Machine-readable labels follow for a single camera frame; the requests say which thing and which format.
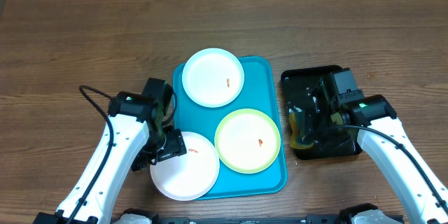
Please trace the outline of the yellow green sponge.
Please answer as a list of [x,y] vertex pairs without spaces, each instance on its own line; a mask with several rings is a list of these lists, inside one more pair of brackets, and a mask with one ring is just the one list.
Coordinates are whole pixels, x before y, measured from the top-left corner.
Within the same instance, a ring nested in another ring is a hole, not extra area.
[[289,108],[288,120],[291,128],[290,147],[296,150],[311,148],[312,140],[305,140],[307,128],[305,124],[306,113],[301,108]]

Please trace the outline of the yellow plate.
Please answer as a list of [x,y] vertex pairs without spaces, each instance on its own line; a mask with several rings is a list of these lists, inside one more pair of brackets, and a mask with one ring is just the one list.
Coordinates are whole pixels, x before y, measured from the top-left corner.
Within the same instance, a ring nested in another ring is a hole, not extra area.
[[255,174],[276,160],[281,147],[278,127],[265,113],[242,108],[227,114],[218,124],[214,146],[231,170]]

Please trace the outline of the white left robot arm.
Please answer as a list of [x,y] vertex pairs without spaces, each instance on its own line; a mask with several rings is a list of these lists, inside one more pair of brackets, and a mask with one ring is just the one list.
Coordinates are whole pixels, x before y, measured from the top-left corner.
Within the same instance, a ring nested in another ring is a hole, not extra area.
[[140,94],[119,92],[109,97],[101,140],[83,174],[58,206],[56,223],[110,223],[118,194],[129,171],[186,154],[179,130],[169,122],[171,87]]

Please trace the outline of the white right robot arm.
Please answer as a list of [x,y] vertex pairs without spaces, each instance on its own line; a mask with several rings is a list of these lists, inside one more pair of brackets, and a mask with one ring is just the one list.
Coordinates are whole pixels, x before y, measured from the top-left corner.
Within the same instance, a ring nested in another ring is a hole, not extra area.
[[367,153],[397,195],[412,223],[447,222],[447,187],[407,137],[385,97],[365,97],[352,80],[346,89],[330,80],[319,85],[325,117],[302,137],[306,144],[333,151],[347,141]]

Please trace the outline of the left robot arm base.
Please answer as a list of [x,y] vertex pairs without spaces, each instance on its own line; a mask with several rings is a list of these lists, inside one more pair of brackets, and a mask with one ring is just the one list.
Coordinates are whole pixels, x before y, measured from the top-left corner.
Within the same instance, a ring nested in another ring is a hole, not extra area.
[[[39,212],[33,224],[66,224],[68,218],[62,216],[63,210],[57,210],[54,214]],[[87,220],[73,220],[71,224],[155,224],[159,221],[157,213],[150,213],[141,209],[126,209],[119,218],[101,219],[89,216]]]

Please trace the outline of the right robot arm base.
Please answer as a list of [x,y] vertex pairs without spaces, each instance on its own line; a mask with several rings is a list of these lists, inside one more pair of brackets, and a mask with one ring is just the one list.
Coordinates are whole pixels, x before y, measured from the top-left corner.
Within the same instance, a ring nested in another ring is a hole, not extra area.
[[340,224],[403,224],[402,216],[387,216],[371,203],[359,204],[339,212],[335,223]]

